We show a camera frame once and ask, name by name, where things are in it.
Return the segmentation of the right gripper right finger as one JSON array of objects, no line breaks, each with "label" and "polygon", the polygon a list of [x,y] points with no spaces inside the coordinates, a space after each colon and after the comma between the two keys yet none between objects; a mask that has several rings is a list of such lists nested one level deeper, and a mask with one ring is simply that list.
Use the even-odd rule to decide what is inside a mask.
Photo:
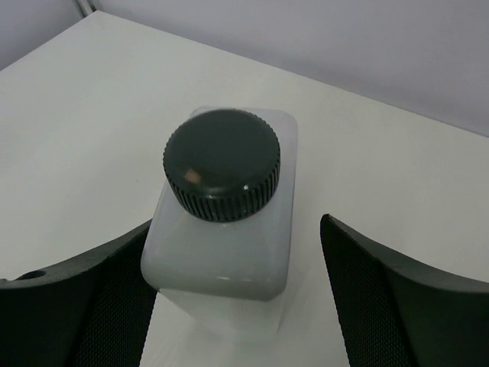
[{"label": "right gripper right finger", "polygon": [[329,214],[320,239],[351,366],[486,366],[488,284],[426,265]]}]

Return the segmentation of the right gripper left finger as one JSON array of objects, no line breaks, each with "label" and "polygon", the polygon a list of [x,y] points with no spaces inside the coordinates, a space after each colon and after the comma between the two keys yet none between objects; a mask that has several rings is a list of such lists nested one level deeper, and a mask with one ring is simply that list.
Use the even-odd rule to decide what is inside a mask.
[{"label": "right gripper left finger", "polygon": [[3,366],[138,366],[157,292],[140,268],[150,224],[1,281]]}]

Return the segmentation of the white bottle black cap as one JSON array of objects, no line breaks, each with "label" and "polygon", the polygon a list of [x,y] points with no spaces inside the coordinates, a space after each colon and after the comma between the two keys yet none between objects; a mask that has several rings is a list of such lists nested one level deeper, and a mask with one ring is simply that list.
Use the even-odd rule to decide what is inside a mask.
[{"label": "white bottle black cap", "polygon": [[197,109],[164,147],[166,176],[141,256],[145,281],[238,345],[277,335],[290,273],[296,119]]}]

